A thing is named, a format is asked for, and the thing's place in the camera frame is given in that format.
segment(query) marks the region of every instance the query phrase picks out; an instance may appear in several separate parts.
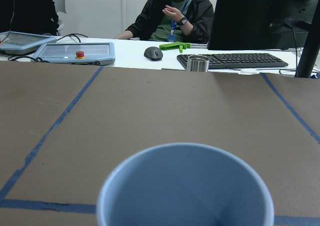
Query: black computer mouse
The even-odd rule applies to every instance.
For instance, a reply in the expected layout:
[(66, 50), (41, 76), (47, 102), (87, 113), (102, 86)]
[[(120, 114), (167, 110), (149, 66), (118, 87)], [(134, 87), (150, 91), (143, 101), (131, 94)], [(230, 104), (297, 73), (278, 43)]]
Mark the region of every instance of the black computer mouse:
[(159, 61), (164, 56), (160, 48), (158, 47), (148, 47), (144, 51), (144, 56), (150, 59), (151, 61)]

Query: id badge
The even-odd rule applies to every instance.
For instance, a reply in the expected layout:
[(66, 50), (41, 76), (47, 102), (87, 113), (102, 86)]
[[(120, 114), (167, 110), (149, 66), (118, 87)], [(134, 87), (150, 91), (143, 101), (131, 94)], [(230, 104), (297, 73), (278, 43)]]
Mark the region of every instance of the id badge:
[(168, 42), (176, 42), (175, 34), (169, 34), (168, 35)]

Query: person in black clothing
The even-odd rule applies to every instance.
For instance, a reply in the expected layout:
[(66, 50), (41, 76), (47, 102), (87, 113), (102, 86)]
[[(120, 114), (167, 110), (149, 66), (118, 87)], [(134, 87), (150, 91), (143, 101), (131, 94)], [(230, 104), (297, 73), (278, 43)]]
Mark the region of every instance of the person in black clothing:
[(0, 32), (11, 30), (40, 35), (58, 32), (59, 18), (53, 0), (1, 0), (0, 15)]
[(115, 39), (171, 41), (173, 34), (175, 41), (205, 44), (213, 16), (209, 0), (147, 0), (135, 23)]

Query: blue cup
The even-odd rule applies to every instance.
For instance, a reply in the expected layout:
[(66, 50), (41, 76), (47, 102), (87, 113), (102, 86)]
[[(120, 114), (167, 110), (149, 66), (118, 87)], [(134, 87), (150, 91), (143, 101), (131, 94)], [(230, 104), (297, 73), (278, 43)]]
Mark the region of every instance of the blue cup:
[(99, 226), (273, 226), (260, 176), (224, 150), (164, 144), (123, 161), (98, 196)]

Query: black pole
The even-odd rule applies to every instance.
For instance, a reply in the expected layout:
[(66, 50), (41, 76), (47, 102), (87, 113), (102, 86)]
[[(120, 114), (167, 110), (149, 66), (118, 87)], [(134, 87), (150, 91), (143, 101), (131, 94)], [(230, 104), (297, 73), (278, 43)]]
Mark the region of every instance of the black pole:
[(320, 0), (306, 38), (295, 77), (309, 78), (320, 50)]

